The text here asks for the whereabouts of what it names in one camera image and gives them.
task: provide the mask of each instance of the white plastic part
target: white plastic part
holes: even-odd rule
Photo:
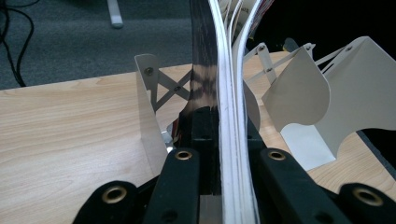
[[[318,88],[322,81],[307,78],[312,62],[301,56],[292,59],[262,99],[305,170],[335,160],[339,146],[353,132],[396,130],[396,62],[370,37],[355,39],[323,68],[330,95],[326,85]]]
[[[123,22],[120,14],[118,1],[107,0],[107,5],[108,5],[108,12],[110,13],[111,25],[114,28],[120,29],[123,26]]]

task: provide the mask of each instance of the grey carpet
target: grey carpet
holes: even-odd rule
[[[35,24],[21,63],[26,85],[133,72],[134,56],[143,53],[157,55],[160,66],[191,63],[189,1],[119,0],[119,5],[121,29],[111,27],[106,0],[41,0],[19,8]],[[6,41],[16,63],[30,27],[17,13],[10,12],[10,18]],[[0,45],[0,90],[18,87]]]

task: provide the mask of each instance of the brass grommet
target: brass grommet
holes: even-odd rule
[[[276,160],[276,161],[283,161],[286,159],[286,156],[283,155],[283,153],[278,152],[278,151],[270,151],[270,152],[268,152],[268,156],[271,159]]]
[[[191,157],[192,157],[192,154],[189,151],[179,151],[176,154],[176,158],[181,161],[187,161]]]
[[[363,203],[370,204],[371,206],[381,206],[384,201],[369,189],[355,188],[353,189],[353,195]]]
[[[113,186],[108,188],[102,194],[102,201],[105,203],[118,203],[126,196],[126,188],[122,186]]]

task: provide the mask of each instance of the paper stack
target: paper stack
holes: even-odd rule
[[[259,223],[249,162],[243,57],[273,0],[191,0],[191,95],[177,121],[186,127],[203,106],[219,111],[223,223]],[[181,137],[183,130],[178,130]]]

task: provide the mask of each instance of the hole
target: hole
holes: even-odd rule
[[[325,74],[327,71],[329,71],[329,69],[334,65],[334,63],[330,64],[329,67],[326,68],[326,70],[324,70],[322,73]]]
[[[314,217],[320,223],[334,223],[332,217],[324,212],[317,212]]]
[[[102,195],[105,203],[118,203],[126,196],[126,189],[122,186],[113,186],[108,188]]]
[[[355,197],[361,202],[367,203],[371,206],[381,206],[384,203],[378,195],[369,189],[355,188],[353,189],[353,195],[355,195]]]
[[[172,223],[177,219],[177,212],[175,210],[167,210],[163,212],[161,216],[161,220],[164,223]]]
[[[179,151],[176,154],[176,158],[181,161],[186,161],[192,157],[192,154],[189,151]]]
[[[286,159],[285,155],[283,155],[282,153],[277,152],[277,151],[270,151],[270,152],[268,153],[268,156],[269,156],[271,159],[276,160],[276,161],[283,161],[283,160]]]

